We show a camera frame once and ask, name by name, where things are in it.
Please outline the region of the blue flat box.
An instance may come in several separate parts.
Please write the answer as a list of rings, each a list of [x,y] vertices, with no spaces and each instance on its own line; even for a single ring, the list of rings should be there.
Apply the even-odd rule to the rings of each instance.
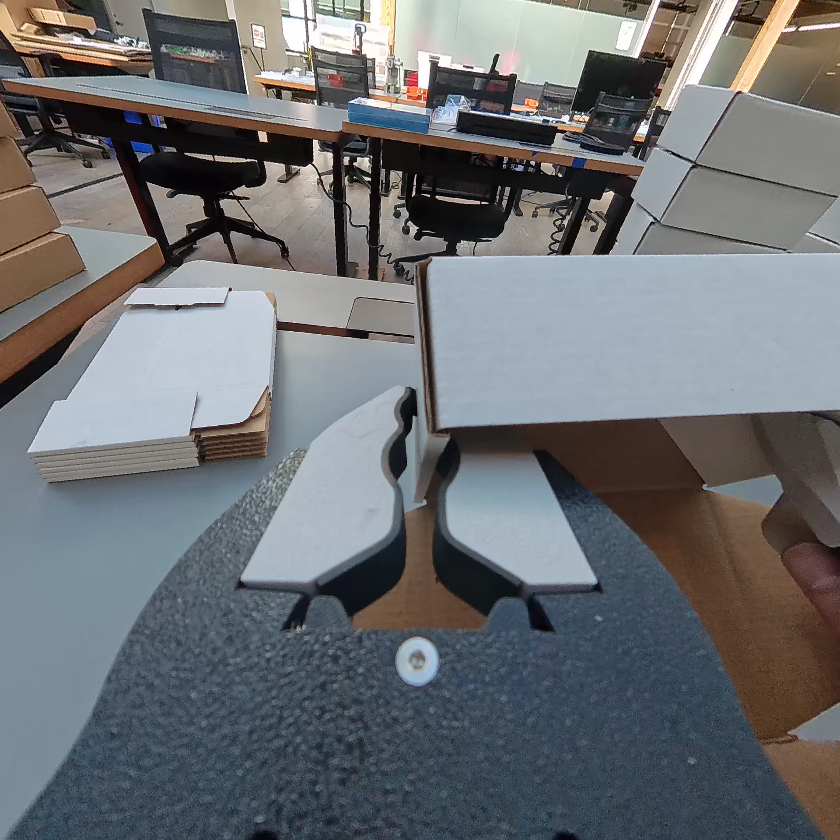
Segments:
[[[428,133],[432,120],[428,109],[372,98],[351,100],[347,111],[350,123],[393,131]]]

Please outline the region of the wooden pillar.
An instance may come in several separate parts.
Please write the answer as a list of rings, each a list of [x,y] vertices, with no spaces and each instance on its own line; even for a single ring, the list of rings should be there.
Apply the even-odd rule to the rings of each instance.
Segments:
[[[729,86],[731,90],[750,91],[752,89],[773,48],[788,27],[799,3],[799,1],[773,2],[763,26],[752,42],[749,53]]]

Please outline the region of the black mesh office chair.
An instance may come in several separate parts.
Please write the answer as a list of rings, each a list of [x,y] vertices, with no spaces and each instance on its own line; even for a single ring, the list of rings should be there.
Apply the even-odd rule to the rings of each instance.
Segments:
[[[369,97],[370,64],[364,55],[312,46],[310,60],[319,106],[345,110],[353,99]],[[360,158],[370,156],[368,141],[358,135],[350,135],[343,143],[342,153],[347,183],[359,183],[370,188],[371,173],[358,166]]]
[[[509,116],[517,76],[495,70],[476,73],[458,68],[429,68],[426,105],[435,112],[449,104],[460,112],[464,98],[470,111]],[[382,161],[395,167],[406,164],[402,181],[406,186],[406,214],[403,232],[415,227],[414,237],[439,238],[445,249],[437,256],[455,256],[461,243],[490,242],[503,232],[512,208],[512,197],[501,204],[505,188],[455,178],[468,170],[500,170],[497,155],[471,153],[431,145],[385,140]]]
[[[246,93],[245,71],[232,20],[207,20],[143,10],[143,20],[153,55],[154,77],[195,87]],[[288,260],[284,240],[267,234],[252,218],[245,222],[224,213],[222,201],[240,201],[239,188],[253,188],[266,182],[263,161],[222,162],[186,154],[160,151],[140,161],[140,172],[147,183],[163,187],[169,196],[196,196],[203,201],[205,219],[186,226],[187,235],[174,248],[192,248],[199,240],[220,234],[230,254],[238,263],[232,233],[265,240],[280,249]]]
[[[628,152],[654,101],[654,98],[636,99],[599,92],[585,125],[581,147],[601,154]]]

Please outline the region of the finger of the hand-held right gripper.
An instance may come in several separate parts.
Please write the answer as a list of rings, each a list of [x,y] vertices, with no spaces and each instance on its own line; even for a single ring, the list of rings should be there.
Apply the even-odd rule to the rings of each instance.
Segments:
[[[838,413],[760,416],[760,447],[782,486],[762,522],[777,553],[798,543],[839,546]]]

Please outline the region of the stack of flat cardboard sheets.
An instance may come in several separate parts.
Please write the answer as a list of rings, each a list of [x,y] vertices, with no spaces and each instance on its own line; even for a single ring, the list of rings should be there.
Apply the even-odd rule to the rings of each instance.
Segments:
[[[267,454],[277,302],[228,287],[135,291],[28,448],[49,483]]]

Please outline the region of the black computer monitor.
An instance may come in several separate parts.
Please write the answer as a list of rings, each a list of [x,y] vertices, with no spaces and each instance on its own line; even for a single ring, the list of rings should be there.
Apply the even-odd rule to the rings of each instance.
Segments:
[[[633,58],[590,49],[574,92],[569,114],[589,114],[598,96],[648,101],[658,95],[668,65],[662,60]]]

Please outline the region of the grey side table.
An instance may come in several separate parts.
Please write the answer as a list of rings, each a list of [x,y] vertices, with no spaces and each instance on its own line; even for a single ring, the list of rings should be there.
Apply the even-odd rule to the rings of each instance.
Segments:
[[[73,238],[86,268],[1,311],[1,382],[68,339],[165,263],[158,242],[148,236],[81,227],[61,227],[57,233]]]

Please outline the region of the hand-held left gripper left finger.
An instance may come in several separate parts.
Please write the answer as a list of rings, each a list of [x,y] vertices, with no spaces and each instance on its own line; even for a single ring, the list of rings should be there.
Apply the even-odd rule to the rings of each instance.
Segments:
[[[390,594],[406,569],[399,479],[416,393],[396,385],[311,441],[261,531],[241,542],[239,588],[290,595],[281,628],[302,631],[317,599],[333,599],[338,624]]]

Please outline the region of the black flat device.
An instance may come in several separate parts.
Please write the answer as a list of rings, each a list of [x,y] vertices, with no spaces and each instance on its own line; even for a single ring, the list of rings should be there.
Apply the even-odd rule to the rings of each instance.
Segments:
[[[552,121],[497,112],[459,111],[455,130],[522,144],[553,145],[558,129]]]

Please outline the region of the person's right hand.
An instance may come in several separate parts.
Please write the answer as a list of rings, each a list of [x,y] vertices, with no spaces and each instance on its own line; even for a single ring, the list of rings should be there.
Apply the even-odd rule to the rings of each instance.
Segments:
[[[785,569],[839,638],[839,555],[819,542],[798,542],[781,555]]]

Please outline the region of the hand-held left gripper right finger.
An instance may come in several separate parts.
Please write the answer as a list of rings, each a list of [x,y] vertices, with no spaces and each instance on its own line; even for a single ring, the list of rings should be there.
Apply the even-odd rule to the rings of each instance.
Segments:
[[[526,445],[449,445],[440,473],[434,571],[486,618],[486,629],[552,632],[540,595],[597,589],[549,477]]]

